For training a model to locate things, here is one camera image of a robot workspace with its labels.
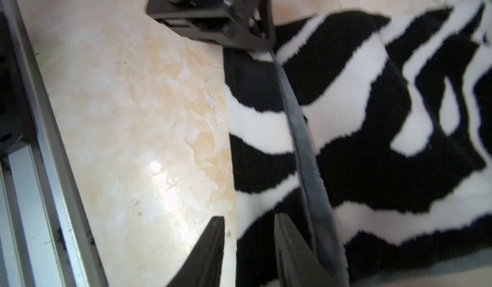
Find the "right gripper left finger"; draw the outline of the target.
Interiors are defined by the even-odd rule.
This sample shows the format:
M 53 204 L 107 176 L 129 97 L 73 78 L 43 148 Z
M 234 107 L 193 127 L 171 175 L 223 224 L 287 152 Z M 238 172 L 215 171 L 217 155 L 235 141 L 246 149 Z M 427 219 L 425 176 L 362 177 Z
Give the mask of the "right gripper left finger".
M 214 216 L 167 286 L 219 287 L 224 242 L 225 220 L 221 216 Z

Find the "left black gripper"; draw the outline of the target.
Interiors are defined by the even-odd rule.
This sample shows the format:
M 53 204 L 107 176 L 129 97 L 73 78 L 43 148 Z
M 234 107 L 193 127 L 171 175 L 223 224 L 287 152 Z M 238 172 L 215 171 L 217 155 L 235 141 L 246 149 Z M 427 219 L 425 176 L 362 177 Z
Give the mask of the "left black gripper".
M 148 0 L 146 13 L 192 41 L 245 51 L 275 44 L 272 0 Z

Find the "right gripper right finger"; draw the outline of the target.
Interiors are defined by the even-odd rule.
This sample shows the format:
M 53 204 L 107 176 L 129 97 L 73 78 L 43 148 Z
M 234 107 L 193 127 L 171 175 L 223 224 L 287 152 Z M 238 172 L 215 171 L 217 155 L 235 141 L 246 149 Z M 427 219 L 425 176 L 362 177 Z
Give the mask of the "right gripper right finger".
M 275 215 L 274 242 L 281 286 L 334 286 L 333 278 L 319 263 L 287 214 Z

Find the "grey zebra plush pillowcase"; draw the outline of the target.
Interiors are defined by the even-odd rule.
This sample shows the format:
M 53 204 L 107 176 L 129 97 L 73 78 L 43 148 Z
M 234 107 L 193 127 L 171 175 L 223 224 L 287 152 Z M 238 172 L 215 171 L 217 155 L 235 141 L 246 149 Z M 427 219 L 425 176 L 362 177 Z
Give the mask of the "grey zebra plush pillowcase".
M 491 2 L 319 14 L 274 48 L 301 106 L 350 284 L 491 249 Z M 310 239 L 268 53 L 224 49 L 237 286 L 277 286 L 274 217 Z

